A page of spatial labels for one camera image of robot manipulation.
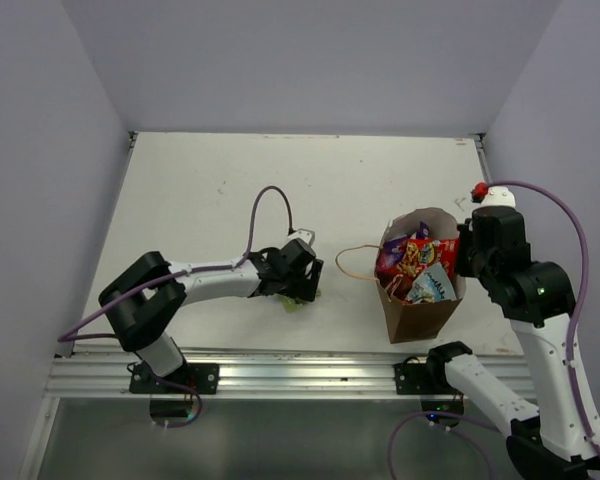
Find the green snack packet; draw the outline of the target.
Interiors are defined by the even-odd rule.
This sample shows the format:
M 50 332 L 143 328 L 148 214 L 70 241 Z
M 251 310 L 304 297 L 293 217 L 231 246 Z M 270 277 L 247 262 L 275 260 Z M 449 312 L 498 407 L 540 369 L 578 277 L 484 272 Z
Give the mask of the green snack packet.
M 286 313 L 293 314 L 293 313 L 300 311 L 304 307 L 314 303 L 321 296 L 322 296 L 322 292 L 320 289 L 318 289 L 316 292 L 316 297 L 313 301 L 306 301 L 306 300 L 301 300 L 301 299 L 297 299 L 297 298 L 290 298 L 290 297 L 280 295 L 280 294 L 277 294 L 276 298 L 280 301 L 280 303 Z

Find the pale blue snack packet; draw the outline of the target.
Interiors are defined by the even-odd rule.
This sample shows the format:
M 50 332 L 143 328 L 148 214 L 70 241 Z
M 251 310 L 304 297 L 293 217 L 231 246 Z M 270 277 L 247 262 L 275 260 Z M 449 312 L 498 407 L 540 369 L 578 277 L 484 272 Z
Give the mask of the pale blue snack packet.
M 457 299 L 454 286 L 440 263 L 423 270 L 413 281 L 406 295 L 411 304 L 439 303 Z

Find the red mixed snack bag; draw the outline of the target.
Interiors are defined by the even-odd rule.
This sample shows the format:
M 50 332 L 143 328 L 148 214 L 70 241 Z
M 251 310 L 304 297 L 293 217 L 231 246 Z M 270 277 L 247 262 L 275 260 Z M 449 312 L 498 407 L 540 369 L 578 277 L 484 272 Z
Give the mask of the red mixed snack bag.
M 382 246 L 375 264 L 376 278 L 389 295 L 401 301 L 406 301 L 416 277 L 434 263 L 443 266 L 453 283 L 458 241 L 458 238 L 410 240 L 407 255 L 393 267 L 382 265 Z

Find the purple snack bag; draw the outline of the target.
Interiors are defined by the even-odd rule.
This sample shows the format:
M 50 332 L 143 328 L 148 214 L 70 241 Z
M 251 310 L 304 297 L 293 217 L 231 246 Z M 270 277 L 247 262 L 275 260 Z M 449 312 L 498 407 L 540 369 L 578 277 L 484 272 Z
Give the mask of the purple snack bag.
M 384 267 L 393 267 L 397 265 L 407 255 L 408 244 L 410 240 L 426 240 L 429 237 L 429 225 L 423 221 L 420 221 L 414 232 L 386 241 L 383 244 L 381 251 L 382 265 Z

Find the brown paper bag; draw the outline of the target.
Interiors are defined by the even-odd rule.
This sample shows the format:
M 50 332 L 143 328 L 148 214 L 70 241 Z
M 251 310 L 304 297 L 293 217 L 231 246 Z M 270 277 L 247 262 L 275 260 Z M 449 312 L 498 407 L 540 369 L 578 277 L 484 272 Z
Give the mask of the brown paper bag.
M 342 257 L 353 252 L 353 247 L 346 248 L 335 256 L 335 264 L 343 274 L 375 284 L 385 315 L 389 341 L 392 344 L 436 338 L 466 293 L 466 280 L 456 273 L 452 283 L 457 296 L 455 301 L 411 304 L 389 295 L 381 286 L 375 275 L 376 259 L 381 247 L 388 240 L 414 232 L 420 221 L 429 225 L 431 239 L 453 239 L 459 236 L 456 219 L 450 213 L 435 207 L 416 209 L 391 220 L 377 245 L 363 244 L 358 247 L 360 250 L 372 249 L 376 253 L 373 271 L 370 274 L 356 273 L 342 263 Z

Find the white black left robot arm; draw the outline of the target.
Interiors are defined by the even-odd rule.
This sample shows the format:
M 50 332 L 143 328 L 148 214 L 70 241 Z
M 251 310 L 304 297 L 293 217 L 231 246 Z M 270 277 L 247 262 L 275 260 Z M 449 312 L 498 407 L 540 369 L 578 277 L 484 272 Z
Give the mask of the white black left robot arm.
M 281 295 L 316 299 L 324 261 L 301 238 L 244 258 L 210 263 L 174 263 L 158 251 L 136 260 L 99 295 L 98 301 L 122 349 L 139 357 L 165 392 L 188 379 L 184 356 L 166 333 L 178 310 L 221 298 Z

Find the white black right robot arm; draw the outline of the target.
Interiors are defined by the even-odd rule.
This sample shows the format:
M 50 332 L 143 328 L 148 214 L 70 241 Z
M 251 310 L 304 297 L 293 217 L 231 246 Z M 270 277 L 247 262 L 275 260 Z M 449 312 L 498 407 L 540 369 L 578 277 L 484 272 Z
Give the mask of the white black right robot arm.
M 427 384 L 467 395 L 504 436 L 523 478 L 588 478 L 600 471 L 600 417 L 568 333 L 575 307 L 568 275 L 553 262 L 532 259 L 524 218 L 513 207 L 480 207 L 458 231 L 456 271 L 477 279 L 501 307 L 523 349 L 537 402 L 515 394 L 461 342 L 429 351 Z

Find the aluminium table edge strip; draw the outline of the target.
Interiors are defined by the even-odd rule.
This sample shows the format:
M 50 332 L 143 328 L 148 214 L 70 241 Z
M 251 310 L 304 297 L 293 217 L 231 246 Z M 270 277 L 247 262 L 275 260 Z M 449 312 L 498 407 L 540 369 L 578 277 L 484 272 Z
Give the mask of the aluminium table edge strip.
M 478 153 L 480 165 L 483 171 L 487 170 L 486 153 L 484 148 L 485 133 L 477 133 L 474 135 L 474 143 Z

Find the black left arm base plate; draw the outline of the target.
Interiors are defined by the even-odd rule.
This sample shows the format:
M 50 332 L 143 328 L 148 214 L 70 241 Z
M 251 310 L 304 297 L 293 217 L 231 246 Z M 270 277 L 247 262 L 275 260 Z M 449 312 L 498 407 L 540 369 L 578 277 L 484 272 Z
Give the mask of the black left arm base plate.
M 160 379 L 151 376 L 145 362 L 130 363 L 126 369 L 131 374 L 129 391 L 132 394 L 184 394 L 183 387 L 187 387 L 200 395 L 214 395 L 220 379 L 220 366 L 217 363 L 186 363 Z

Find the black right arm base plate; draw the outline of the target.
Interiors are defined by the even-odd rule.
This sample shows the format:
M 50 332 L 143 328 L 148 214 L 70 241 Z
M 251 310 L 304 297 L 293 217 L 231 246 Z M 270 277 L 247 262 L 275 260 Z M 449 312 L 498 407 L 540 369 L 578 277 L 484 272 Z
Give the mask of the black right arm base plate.
M 434 395 L 439 388 L 434 384 L 424 360 L 409 356 L 393 366 L 395 390 L 398 395 Z

